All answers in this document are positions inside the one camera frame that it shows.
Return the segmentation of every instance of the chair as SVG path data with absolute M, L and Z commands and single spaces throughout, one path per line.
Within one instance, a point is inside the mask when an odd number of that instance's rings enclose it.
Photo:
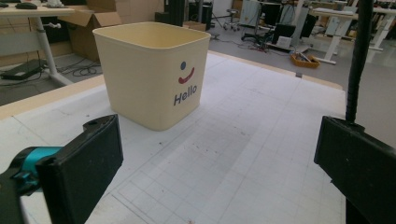
M 234 31 L 239 31 L 239 22 L 234 22 L 233 21 L 233 17 L 235 14 L 239 13 L 239 10 L 237 9 L 227 9 L 227 12 L 229 12 L 231 14 L 231 19 L 229 21 L 225 21 L 223 28 L 224 30 L 228 30 L 228 26 L 230 26 L 230 28 Z

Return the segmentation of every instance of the black pole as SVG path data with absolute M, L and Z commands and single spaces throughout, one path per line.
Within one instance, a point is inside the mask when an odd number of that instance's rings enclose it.
M 358 34 L 353 49 L 352 65 L 349 71 L 349 83 L 347 90 L 346 120 L 355 122 L 358 108 L 359 83 L 361 73 L 366 63 L 367 51 L 371 40 L 371 26 L 373 17 L 373 0 L 359 1 Z

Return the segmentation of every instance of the smiley face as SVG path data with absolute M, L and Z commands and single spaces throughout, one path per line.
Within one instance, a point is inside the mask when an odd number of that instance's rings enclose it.
M 186 62 L 182 62 L 181 65 L 180 65 L 180 70 L 183 71 L 184 69 L 186 69 L 186 66 L 187 66 Z M 191 69 L 190 74 L 189 74 L 188 76 L 186 76 L 186 77 L 180 77 L 180 78 L 178 79 L 178 83 L 184 84 L 184 83 L 188 82 L 188 81 L 190 80 L 190 78 L 192 77 L 192 75 L 194 75 L 194 70 L 195 70 L 195 69 L 194 69 L 194 67 L 193 67 L 193 68 Z

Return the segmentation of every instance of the white desk leg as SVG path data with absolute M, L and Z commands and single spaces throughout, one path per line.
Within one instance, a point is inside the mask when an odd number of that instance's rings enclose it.
M 387 37 L 387 34 L 389 32 L 389 27 L 392 25 L 394 19 L 395 19 L 394 15 L 387 14 L 385 16 L 384 21 L 381 22 L 381 26 L 379 27 L 374 37 L 373 41 L 375 44 L 373 47 L 370 47 L 370 49 L 383 50 L 379 46 L 381 45 L 385 37 Z
M 337 48 L 338 44 L 340 43 L 341 40 L 341 34 L 343 33 L 344 26 L 346 25 L 346 20 L 339 19 L 340 23 L 338 23 L 337 30 L 335 30 L 335 34 L 332 37 L 332 43 L 330 44 L 329 48 L 326 51 L 326 55 L 324 56 L 323 59 L 318 58 L 319 61 L 323 63 L 331 63 L 331 64 L 336 64 L 335 61 L 332 61 L 332 55 L 335 52 L 335 49 Z
M 61 76 L 55 67 L 55 61 L 53 61 L 52 52 L 50 51 L 50 43 L 47 39 L 46 31 L 44 30 L 43 23 L 40 18 L 35 18 L 37 24 L 37 36 L 41 44 L 41 48 L 44 50 L 47 58 L 47 65 L 49 66 L 49 76 L 61 85 L 67 86 L 73 84 L 69 79 Z

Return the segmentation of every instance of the white table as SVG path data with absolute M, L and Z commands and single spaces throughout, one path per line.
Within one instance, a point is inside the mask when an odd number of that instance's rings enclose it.
M 176 126 L 120 117 L 124 162 L 87 223 L 344 224 L 345 197 L 313 158 L 321 117 L 344 116 L 345 92 L 291 75 L 209 53 L 201 104 Z M 0 107 L 0 171 L 25 147 L 63 146 L 113 114 L 103 81 Z M 41 193 L 22 199 L 32 223 L 49 223 Z
M 74 13 L 74 9 L 71 8 L 38 7 L 37 9 L 29 10 L 16 9 L 15 4 L 1 8 L 0 18 L 33 18 L 37 28 L 36 32 L 0 35 L 0 56 L 43 49 L 49 66 L 49 76 L 62 85 L 72 84 L 73 82 L 57 72 L 52 52 L 50 51 L 50 43 L 43 23 L 40 20 L 41 17 L 67 16 L 72 13 Z
M 392 25 L 393 20 L 395 19 L 396 10 L 375 7 L 373 12 L 384 13 L 385 17 L 382 20 L 378 30 L 376 31 L 375 37 L 372 41 L 374 45 L 370 47 L 370 49 L 383 50 L 379 46 L 381 45 L 385 37 L 387 37 L 387 34 L 389 32 L 389 27 Z
M 311 10 L 310 14 L 314 16 L 324 16 L 324 17 L 336 17 L 339 20 L 337 29 L 335 30 L 335 34 L 332 36 L 332 42 L 329 48 L 326 51 L 326 55 L 324 58 L 317 58 L 319 61 L 324 63 L 331 63 L 336 64 L 336 61 L 332 61 L 332 55 L 335 53 L 335 49 L 337 48 L 338 44 L 340 43 L 343 31 L 347 29 L 345 26 L 349 25 L 347 21 L 357 20 L 358 14 L 353 15 L 345 15 L 345 14 L 338 14 L 338 13 L 329 13 L 329 12 L 320 12 Z

